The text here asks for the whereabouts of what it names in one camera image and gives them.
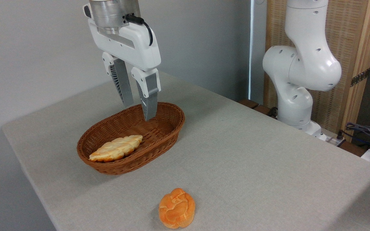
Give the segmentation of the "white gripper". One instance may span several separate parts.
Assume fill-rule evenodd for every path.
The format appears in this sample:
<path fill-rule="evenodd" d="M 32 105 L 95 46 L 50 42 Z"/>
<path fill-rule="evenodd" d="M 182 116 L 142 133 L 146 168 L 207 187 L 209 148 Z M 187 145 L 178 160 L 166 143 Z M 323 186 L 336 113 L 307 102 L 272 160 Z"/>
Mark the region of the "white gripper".
<path fill-rule="evenodd" d="M 148 121 L 157 111 L 157 94 L 161 91 L 156 67 L 161 63 L 156 36 L 151 29 L 128 18 L 140 17 L 138 4 L 86 4 L 83 7 L 107 74 L 112 78 L 125 107 L 134 103 L 125 62 L 133 65 L 140 101 Z"/>

